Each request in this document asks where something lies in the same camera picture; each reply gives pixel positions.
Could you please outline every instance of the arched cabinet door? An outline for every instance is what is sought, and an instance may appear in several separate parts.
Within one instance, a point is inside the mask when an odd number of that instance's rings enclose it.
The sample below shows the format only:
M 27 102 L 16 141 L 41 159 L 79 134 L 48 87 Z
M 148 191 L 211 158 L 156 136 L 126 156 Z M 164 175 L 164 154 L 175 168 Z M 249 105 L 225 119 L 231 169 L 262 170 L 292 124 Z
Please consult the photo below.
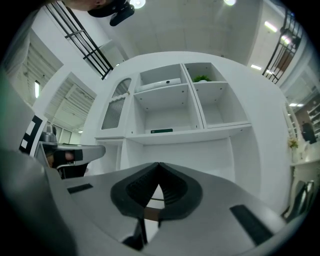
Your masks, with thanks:
M 125 135 L 128 107 L 133 93 L 134 77 L 128 76 L 116 81 L 109 96 L 105 97 L 105 105 L 101 114 L 96 139 L 121 138 Z
M 119 121 L 125 104 L 128 89 L 131 83 L 131 78 L 122 80 L 115 88 L 109 106 L 106 110 L 101 130 L 114 129 L 119 126 Z

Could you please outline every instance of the black metal railing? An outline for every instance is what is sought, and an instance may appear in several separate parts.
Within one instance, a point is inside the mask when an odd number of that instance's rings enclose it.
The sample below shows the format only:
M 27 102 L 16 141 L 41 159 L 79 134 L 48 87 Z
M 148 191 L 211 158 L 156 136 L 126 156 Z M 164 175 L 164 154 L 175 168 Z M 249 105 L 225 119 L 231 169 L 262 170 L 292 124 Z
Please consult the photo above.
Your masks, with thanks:
M 287 70 L 297 53 L 303 35 L 302 26 L 296 21 L 295 15 L 285 10 L 283 26 L 275 50 L 262 75 L 276 84 Z
M 73 11 L 61 2 L 48 4 L 46 8 L 64 31 L 64 37 L 76 46 L 83 59 L 104 80 L 113 67 Z

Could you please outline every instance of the ceiling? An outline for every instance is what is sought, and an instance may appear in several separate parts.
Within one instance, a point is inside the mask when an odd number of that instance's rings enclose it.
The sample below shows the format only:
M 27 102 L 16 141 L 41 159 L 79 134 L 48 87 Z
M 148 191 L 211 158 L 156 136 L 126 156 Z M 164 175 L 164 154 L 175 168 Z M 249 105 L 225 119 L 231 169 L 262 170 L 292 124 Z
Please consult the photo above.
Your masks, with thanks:
M 191 51 L 233 59 L 230 48 L 249 54 L 259 7 L 260 1 L 256 0 L 238 1 L 234 6 L 226 5 L 223 0 L 146 0 L 144 7 L 112 29 L 126 52 L 135 52 L 127 54 L 131 57 Z M 99 19 L 99 23 L 109 32 L 106 19 L 110 18 Z M 241 25 L 244 20 L 249 27 Z M 244 36 L 245 43 L 234 40 L 238 31 L 249 31 Z

